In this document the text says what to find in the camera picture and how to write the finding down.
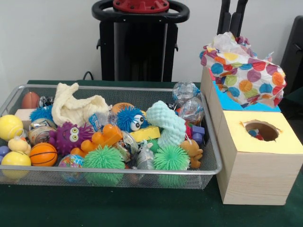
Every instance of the white wall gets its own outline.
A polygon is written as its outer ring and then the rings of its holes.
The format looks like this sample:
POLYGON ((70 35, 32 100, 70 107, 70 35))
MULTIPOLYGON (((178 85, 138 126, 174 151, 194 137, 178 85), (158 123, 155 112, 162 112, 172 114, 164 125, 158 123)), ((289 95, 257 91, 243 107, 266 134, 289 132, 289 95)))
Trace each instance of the white wall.
MULTIPOLYGON (((87 70, 101 79, 99 27, 91 15, 96 1, 0 0, 0 90, 8 92, 29 79, 80 79, 87 70)), ((221 0, 180 1, 191 15, 179 24, 173 81, 200 81, 199 53, 216 34, 221 0)), ((236 3, 232 0, 230 11, 236 3)), ((249 0, 241 34, 260 58, 275 51, 279 64, 302 9, 302 0, 249 0)))

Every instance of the yellow sponge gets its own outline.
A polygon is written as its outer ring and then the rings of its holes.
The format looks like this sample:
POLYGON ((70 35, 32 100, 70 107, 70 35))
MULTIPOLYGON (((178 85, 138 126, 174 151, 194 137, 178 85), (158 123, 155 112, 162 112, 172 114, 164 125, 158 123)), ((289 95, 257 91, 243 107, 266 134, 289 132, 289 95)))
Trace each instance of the yellow sponge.
POLYGON ((142 140, 156 139, 161 136, 159 128, 151 125, 145 129, 133 131, 130 134, 136 140, 136 142, 141 142, 142 140))

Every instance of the brown football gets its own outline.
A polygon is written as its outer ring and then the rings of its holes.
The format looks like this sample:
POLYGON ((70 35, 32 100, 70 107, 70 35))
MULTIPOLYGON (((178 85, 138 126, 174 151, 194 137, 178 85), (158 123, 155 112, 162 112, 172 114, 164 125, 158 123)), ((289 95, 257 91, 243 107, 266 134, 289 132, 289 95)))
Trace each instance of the brown football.
POLYGON ((28 92, 22 99, 22 109, 35 109, 38 107, 40 96, 35 92, 28 92))

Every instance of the round hole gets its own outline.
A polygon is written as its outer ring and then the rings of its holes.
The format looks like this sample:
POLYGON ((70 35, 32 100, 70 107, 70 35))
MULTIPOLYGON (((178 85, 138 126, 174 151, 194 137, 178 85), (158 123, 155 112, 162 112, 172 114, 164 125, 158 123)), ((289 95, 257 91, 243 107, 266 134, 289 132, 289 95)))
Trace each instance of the round hole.
POLYGON ((256 136, 252 131, 258 129, 258 132, 264 141, 273 141, 279 136, 277 128, 267 122, 251 121, 245 124, 245 129, 251 136, 254 137, 256 136))

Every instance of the green spiky ball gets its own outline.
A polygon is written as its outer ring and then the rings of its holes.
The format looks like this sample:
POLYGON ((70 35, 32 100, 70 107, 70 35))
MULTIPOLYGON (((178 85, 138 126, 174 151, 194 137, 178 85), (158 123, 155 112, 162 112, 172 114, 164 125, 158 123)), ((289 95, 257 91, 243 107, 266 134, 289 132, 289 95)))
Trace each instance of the green spiky ball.
POLYGON ((148 143, 152 143, 152 147, 150 148, 150 150, 156 154, 158 152, 158 149, 160 148, 158 145, 158 140, 157 139, 151 139, 147 141, 148 143))
MULTIPOLYGON (((124 169, 125 164, 118 149, 99 146, 85 156, 82 167, 124 169)), ((85 173, 84 176, 93 185, 116 186, 122 179, 123 174, 85 173)))
MULTIPOLYGON (((157 170, 187 170, 190 158, 187 152, 178 146, 160 148, 155 154, 154 167, 157 170)), ((186 184, 182 175, 160 175, 159 183, 163 187, 181 187, 186 184)))

